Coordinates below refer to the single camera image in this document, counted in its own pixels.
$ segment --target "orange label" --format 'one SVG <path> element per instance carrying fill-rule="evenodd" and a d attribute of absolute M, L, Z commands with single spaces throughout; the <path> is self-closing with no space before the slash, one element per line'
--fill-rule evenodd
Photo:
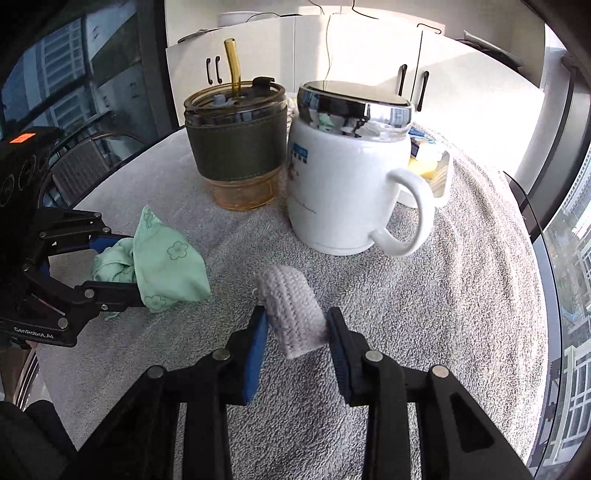
<path fill-rule="evenodd" d="M 23 143 L 26 140 L 29 140 L 29 138 L 34 137 L 35 134 L 21 134 L 16 138 L 13 138 L 12 140 L 10 140 L 9 143 Z"/>

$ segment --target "screw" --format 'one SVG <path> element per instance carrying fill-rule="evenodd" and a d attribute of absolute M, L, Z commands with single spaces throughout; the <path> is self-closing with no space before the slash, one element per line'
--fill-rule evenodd
<path fill-rule="evenodd" d="M 228 360 L 230 358 L 230 352 L 225 348 L 218 348 L 212 353 L 212 357 L 214 360 L 223 362 L 224 360 Z"/>
<path fill-rule="evenodd" d="M 449 375 L 449 370 L 443 365 L 435 365 L 431 371 L 433 372 L 433 375 L 439 378 L 446 378 Z"/>
<path fill-rule="evenodd" d="M 155 380 L 156 378 L 160 378 L 162 375 L 164 375 L 164 368 L 162 368 L 160 365 L 153 365 L 148 368 L 147 374 L 148 378 Z"/>
<path fill-rule="evenodd" d="M 381 362 L 384 356 L 377 350 L 370 350 L 365 352 L 365 358 L 370 362 Z"/>

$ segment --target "round table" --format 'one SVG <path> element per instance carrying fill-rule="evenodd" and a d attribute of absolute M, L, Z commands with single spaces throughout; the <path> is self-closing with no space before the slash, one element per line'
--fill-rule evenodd
<path fill-rule="evenodd" d="M 257 210 L 221 209 L 197 172 L 184 129 L 105 180 L 77 208 L 101 212 L 114 232 L 131 235 L 149 205 L 201 253 L 212 296 L 159 314 L 139 308 L 113 319 L 101 315 L 76 347 L 38 347 L 47 389 L 74 444 L 82 445 L 150 365 L 186 367 L 223 346 L 257 304 L 256 274 L 276 263 L 301 270 L 322 309 L 341 307 L 370 347 L 405 367 L 447 365 L 527 460 L 547 367 L 540 275 L 503 174 L 450 152 L 450 202 L 437 210 L 429 239 L 406 258 L 375 247 L 351 257 L 305 247 L 291 230 L 284 190 Z M 409 239 L 416 221 L 416 212 L 399 204 L 389 229 Z M 94 254 L 53 258 L 51 274 L 82 283 Z M 327 347 L 288 361 L 269 340 L 254 402 L 229 409 L 234 475 L 359 478 L 365 422 L 366 409 L 346 407 L 339 395 Z"/>

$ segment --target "yellow food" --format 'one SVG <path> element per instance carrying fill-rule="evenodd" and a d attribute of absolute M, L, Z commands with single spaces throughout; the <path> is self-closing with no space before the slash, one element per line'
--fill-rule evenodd
<path fill-rule="evenodd" d="M 437 170 L 436 161 L 417 161 L 414 157 L 410 157 L 408 169 L 424 179 L 431 180 L 435 176 Z"/>

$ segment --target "mint green napkin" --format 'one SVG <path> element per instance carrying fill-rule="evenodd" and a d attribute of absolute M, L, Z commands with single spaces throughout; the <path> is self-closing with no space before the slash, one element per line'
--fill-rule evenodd
<path fill-rule="evenodd" d="M 95 257 L 92 278 L 137 283 L 142 301 L 152 313 L 163 312 L 178 301 L 201 301 L 211 294 L 201 255 L 147 206 L 133 238 L 121 239 Z"/>

